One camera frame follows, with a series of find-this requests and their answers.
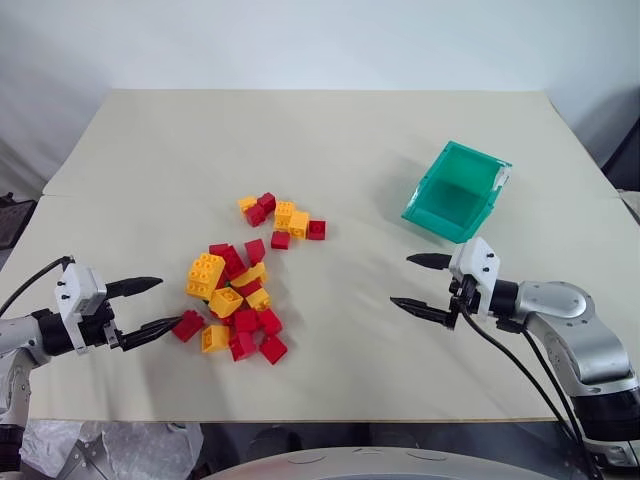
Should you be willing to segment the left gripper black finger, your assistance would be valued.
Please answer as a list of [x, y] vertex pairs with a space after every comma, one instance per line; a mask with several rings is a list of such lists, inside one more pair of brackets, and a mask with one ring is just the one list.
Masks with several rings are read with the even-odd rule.
[[161, 278], [151, 276], [132, 277], [111, 282], [106, 285], [106, 299], [137, 295], [162, 282]]
[[171, 331], [181, 320], [181, 317], [159, 319], [142, 325], [134, 332], [120, 334], [119, 347], [122, 350], [132, 350], [157, 340]]

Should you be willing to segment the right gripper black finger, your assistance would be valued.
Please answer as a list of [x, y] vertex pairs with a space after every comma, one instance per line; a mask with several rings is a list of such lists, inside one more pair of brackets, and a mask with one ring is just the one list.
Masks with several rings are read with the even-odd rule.
[[418, 253], [409, 255], [406, 260], [429, 269], [447, 270], [452, 256], [442, 253]]
[[426, 302], [404, 297], [391, 297], [390, 301], [407, 313], [427, 321], [437, 323], [449, 330], [453, 330], [457, 321], [457, 314], [430, 307]]

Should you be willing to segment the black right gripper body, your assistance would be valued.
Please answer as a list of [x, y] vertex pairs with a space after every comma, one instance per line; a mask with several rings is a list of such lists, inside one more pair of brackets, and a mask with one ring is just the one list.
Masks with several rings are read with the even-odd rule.
[[478, 282], [471, 275], [464, 275], [461, 280], [452, 279], [449, 292], [452, 294], [449, 308], [453, 316], [457, 316], [464, 307], [468, 314], [476, 314], [480, 304]]

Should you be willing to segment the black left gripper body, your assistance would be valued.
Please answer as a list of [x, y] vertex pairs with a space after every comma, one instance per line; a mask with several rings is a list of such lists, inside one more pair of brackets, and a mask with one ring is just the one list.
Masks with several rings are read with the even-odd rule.
[[86, 346], [120, 347], [122, 332], [116, 327], [115, 314], [109, 301], [102, 302], [94, 314], [84, 315], [79, 328]]

